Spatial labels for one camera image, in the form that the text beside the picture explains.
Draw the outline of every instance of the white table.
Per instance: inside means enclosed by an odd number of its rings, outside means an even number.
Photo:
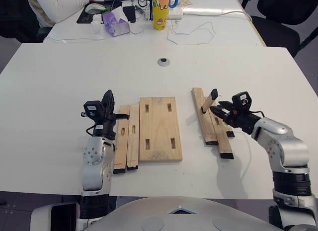
[[[242,11],[242,8],[237,0],[190,0],[193,5],[187,6],[184,10],[192,11],[194,9],[201,9],[202,11],[209,11],[213,14],[220,14],[228,11]],[[124,1],[123,6],[131,5],[131,1]],[[45,43],[73,43],[73,42],[85,42],[94,41],[95,43],[116,43],[117,45],[126,44],[172,44],[167,40],[167,34],[169,37],[177,41],[178,44],[199,44],[207,43],[211,38],[211,35],[207,31],[198,30],[191,36],[175,36],[172,35],[170,28],[171,22],[168,21],[168,28],[163,31],[156,31],[153,29],[152,22],[146,21],[144,16],[133,23],[131,31],[138,33],[138,35],[132,33],[121,35],[118,37],[111,37],[101,25],[101,32],[97,34],[91,34],[89,24],[77,24],[76,21],[81,13],[81,10],[74,15],[70,16],[66,20],[57,23]],[[212,22],[215,31],[215,36],[210,45],[238,45],[238,46],[262,46],[263,44],[259,40],[252,24],[248,21],[245,15],[241,13],[228,14],[222,17],[201,17],[201,16],[184,16],[178,26],[174,26],[176,32],[189,33],[196,27],[202,25],[205,22]]]
[[[196,86],[206,94],[217,88],[224,100],[246,90],[253,110],[292,127],[309,147],[317,194],[318,99],[286,49],[139,48],[136,57],[134,45],[111,52],[104,44],[21,45],[0,75],[0,190],[79,195],[85,129],[92,125],[80,113],[112,89],[115,112],[140,97],[175,96],[183,161],[140,163],[113,176],[111,195],[271,199],[267,153],[250,137],[235,130],[234,160],[204,146],[191,96]],[[160,67],[160,57],[170,65]]]

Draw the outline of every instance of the power strip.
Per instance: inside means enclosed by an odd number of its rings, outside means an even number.
[[[181,20],[183,17],[183,11],[180,7],[170,8],[168,13],[168,20]]]

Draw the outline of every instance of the phone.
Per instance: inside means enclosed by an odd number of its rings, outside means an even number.
[[[123,12],[125,13],[127,19],[131,23],[136,22],[136,12],[135,12],[135,7],[134,6],[125,6],[125,7],[123,7]]]

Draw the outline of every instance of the black wooden tip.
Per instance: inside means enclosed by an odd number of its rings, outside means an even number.
[[[114,174],[125,173],[126,169],[114,169]]]
[[[201,107],[201,111],[202,111],[202,113],[206,113],[206,111],[205,112],[203,111],[203,107]]]
[[[214,89],[211,91],[211,96],[212,96],[212,99],[213,99],[213,100],[216,100],[216,98],[219,96],[218,90],[217,90],[216,88],[214,88]]]
[[[138,166],[132,166],[132,167],[127,167],[127,170],[137,170],[138,169]]]
[[[206,142],[205,143],[206,145],[214,145],[214,146],[217,146],[219,144],[218,141],[209,141],[209,142]]]
[[[227,131],[227,136],[228,136],[228,138],[234,138],[235,137],[233,131]]]
[[[231,160],[234,159],[233,153],[221,153],[220,157],[223,159],[231,159]]]

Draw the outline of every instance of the yellow cup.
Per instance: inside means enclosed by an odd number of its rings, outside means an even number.
[[[169,12],[169,0],[153,0],[154,28],[164,30]]]

